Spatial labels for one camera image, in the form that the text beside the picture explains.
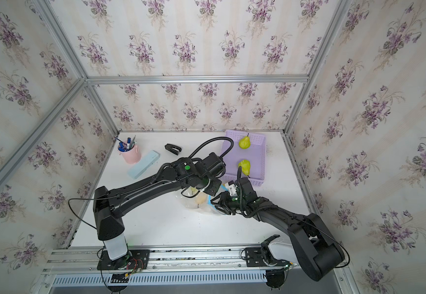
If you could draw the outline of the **clear zip-top plastic bag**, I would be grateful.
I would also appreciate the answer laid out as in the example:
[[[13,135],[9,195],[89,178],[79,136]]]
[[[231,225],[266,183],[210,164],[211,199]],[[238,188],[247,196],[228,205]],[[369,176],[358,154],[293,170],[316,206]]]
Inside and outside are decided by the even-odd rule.
[[[212,196],[203,191],[199,191],[194,187],[181,189],[176,194],[176,197],[178,201],[190,211],[214,216],[224,215],[224,213],[221,213],[213,204],[211,204]]]

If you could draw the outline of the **green pear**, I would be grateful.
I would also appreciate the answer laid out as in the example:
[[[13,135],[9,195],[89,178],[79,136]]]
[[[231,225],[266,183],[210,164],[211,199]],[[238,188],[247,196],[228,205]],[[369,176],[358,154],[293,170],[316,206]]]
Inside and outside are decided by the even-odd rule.
[[[250,142],[249,134],[247,134],[246,136],[242,137],[238,141],[238,146],[239,146],[240,149],[248,149],[248,148],[250,148],[251,142]]]
[[[247,159],[243,159],[238,163],[238,168],[241,169],[241,172],[245,176],[250,176],[251,172],[251,163]]]

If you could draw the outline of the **yellow pear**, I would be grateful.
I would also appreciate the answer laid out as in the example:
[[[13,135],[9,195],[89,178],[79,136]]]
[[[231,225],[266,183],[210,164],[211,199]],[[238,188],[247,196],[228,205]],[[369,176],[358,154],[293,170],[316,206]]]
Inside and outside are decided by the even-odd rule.
[[[196,209],[204,209],[208,205],[209,195],[205,194],[204,192],[200,192],[195,198],[194,198],[194,207]]]

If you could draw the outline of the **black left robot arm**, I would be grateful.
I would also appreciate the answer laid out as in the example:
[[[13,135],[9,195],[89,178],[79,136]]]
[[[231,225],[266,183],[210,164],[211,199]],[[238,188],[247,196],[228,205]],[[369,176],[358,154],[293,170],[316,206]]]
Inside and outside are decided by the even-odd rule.
[[[196,155],[209,143],[229,142],[220,155],[210,153],[201,159]],[[100,270],[124,270],[134,261],[124,236],[123,217],[131,210],[159,196],[174,191],[194,188],[209,196],[215,195],[221,186],[221,177],[226,173],[223,158],[233,149],[234,140],[229,137],[215,137],[202,143],[188,157],[164,163],[155,175],[118,189],[96,189],[91,202],[97,237],[104,243],[100,254]]]

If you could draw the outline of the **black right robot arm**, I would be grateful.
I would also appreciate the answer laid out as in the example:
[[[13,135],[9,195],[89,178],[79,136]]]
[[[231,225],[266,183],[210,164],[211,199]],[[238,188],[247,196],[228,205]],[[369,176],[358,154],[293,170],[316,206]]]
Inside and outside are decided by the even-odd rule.
[[[246,177],[230,184],[235,192],[225,191],[212,198],[216,210],[226,215],[240,214],[247,219],[269,224],[285,233],[295,252],[298,265],[314,281],[321,280],[350,261],[348,251],[337,242],[321,217],[297,214],[258,196]]]

